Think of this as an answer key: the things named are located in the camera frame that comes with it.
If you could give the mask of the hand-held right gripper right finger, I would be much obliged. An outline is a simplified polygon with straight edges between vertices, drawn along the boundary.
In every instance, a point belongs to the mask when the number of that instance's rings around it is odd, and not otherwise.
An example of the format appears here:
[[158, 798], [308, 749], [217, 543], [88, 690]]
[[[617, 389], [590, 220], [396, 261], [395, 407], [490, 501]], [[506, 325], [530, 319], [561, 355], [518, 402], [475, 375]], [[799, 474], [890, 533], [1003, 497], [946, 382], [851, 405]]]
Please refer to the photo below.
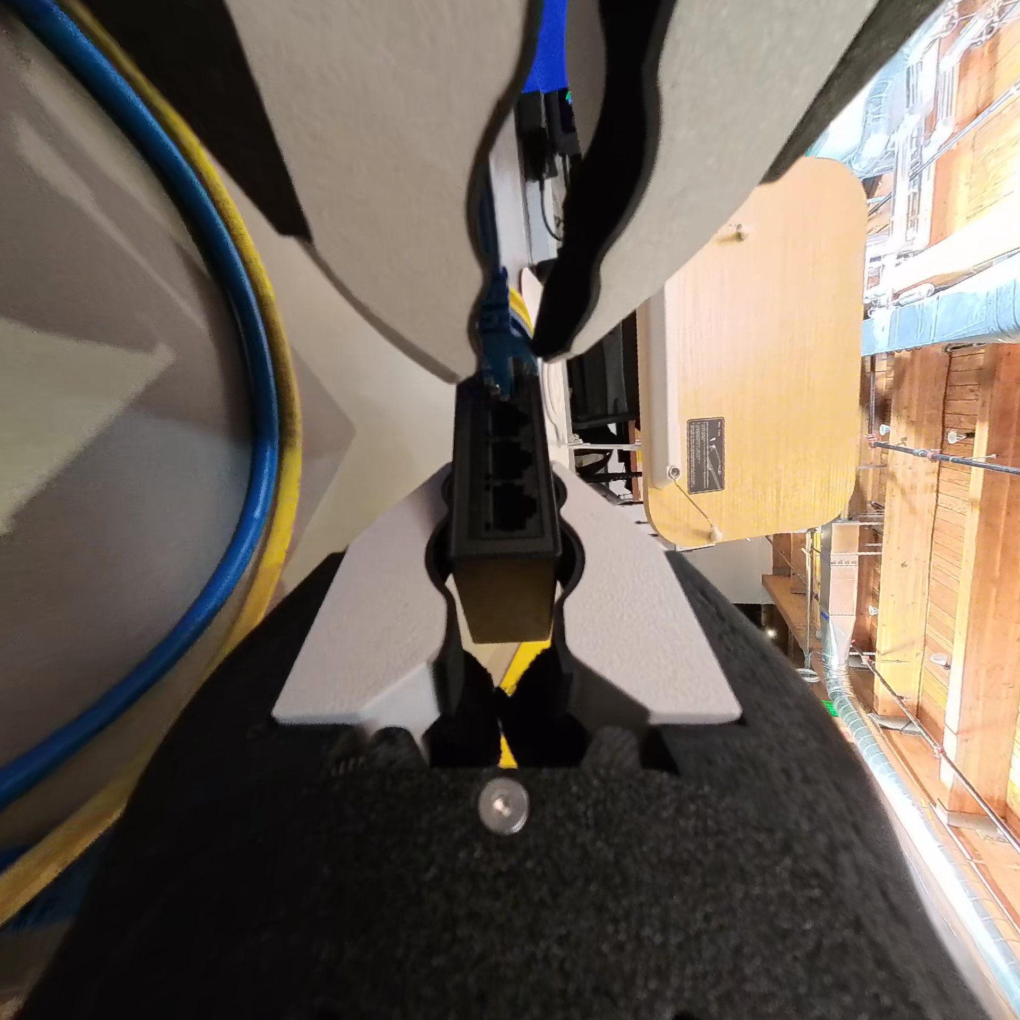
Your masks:
[[562, 589], [543, 659], [548, 717], [518, 768], [580, 764], [606, 728], [741, 722], [743, 709], [660, 545], [575, 474], [553, 469], [563, 527]]

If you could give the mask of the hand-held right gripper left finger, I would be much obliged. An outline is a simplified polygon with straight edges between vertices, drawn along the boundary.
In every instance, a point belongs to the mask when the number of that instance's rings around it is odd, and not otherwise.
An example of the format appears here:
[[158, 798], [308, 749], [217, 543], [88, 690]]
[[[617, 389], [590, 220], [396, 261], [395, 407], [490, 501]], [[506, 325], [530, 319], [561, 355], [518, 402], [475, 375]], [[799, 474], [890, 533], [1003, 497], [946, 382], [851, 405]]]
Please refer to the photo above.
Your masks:
[[440, 767], [491, 767], [491, 673], [466, 648], [447, 580], [450, 469], [391, 507], [342, 555], [273, 707], [285, 725], [409, 733]]

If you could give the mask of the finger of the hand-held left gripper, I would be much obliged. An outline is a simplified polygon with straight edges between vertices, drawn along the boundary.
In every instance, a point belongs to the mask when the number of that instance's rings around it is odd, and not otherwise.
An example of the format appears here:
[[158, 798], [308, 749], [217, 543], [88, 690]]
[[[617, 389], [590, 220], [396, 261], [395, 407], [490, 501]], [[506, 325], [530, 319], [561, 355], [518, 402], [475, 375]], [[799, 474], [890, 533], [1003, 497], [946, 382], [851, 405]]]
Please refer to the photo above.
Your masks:
[[582, 154], [543, 290], [539, 356], [585, 350], [721, 228], [875, 5], [568, 2]]
[[542, 2], [226, 2], [317, 262], [441, 380], [472, 375], [478, 202]]

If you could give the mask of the black ethernet port hub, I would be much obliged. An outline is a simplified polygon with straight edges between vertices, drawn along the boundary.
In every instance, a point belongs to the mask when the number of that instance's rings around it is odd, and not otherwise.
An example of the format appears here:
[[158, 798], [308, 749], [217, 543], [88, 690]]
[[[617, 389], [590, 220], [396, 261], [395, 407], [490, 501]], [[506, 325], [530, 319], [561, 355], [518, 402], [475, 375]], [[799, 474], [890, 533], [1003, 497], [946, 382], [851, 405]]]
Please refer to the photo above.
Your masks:
[[445, 497], [448, 557], [471, 638], [549, 636], [563, 540], [534, 376], [509, 397], [480, 373], [458, 385]]

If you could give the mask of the blue plastic bin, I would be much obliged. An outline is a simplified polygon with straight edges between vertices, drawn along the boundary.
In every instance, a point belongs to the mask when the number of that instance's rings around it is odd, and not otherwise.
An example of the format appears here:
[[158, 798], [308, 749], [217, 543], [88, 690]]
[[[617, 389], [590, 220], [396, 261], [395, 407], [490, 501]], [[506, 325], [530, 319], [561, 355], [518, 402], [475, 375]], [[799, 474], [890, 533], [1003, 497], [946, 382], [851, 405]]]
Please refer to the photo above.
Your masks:
[[542, 2], [542, 19], [534, 56], [520, 95], [569, 90], [566, 66], [567, 1]]

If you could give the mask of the wooden board tilting stand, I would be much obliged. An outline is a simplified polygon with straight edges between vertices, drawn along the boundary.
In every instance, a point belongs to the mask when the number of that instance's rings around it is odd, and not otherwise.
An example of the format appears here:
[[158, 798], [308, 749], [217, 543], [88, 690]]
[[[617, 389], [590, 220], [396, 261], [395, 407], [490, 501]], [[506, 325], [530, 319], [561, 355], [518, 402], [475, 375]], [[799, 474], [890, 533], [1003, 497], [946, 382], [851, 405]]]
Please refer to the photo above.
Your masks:
[[803, 157], [679, 270], [593, 314], [576, 359], [634, 315], [642, 505], [678, 551], [818, 528], [855, 489], [866, 197]]

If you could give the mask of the silver ventilation duct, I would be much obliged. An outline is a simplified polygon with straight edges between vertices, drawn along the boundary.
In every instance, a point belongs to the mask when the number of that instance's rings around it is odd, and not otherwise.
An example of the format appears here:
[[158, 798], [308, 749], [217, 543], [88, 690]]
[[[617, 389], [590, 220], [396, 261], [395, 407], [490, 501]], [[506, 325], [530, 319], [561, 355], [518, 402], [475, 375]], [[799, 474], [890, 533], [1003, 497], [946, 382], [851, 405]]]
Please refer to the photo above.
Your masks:
[[838, 719], [856, 746], [886, 809], [925, 897], [937, 908], [955, 942], [981, 960], [988, 982], [1014, 1016], [1019, 1008], [1018, 938], [1008, 937], [1006, 911], [958, 848], [937, 815], [923, 805], [896, 769], [853, 692], [848, 675], [849, 632], [840, 619], [823, 620], [824, 683]]

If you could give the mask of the grey insulated ceiling duct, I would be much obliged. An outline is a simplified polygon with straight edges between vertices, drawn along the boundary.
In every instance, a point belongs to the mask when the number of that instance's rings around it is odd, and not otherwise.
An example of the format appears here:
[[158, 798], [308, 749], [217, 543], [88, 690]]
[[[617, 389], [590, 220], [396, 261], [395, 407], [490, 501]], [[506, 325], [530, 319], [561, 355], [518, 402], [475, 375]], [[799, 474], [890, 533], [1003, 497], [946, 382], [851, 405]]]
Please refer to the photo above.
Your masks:
[[863, 357], [965, 343], [1019, 342], [1019, 255], [905, 304], [880, 308], [862, 324]]

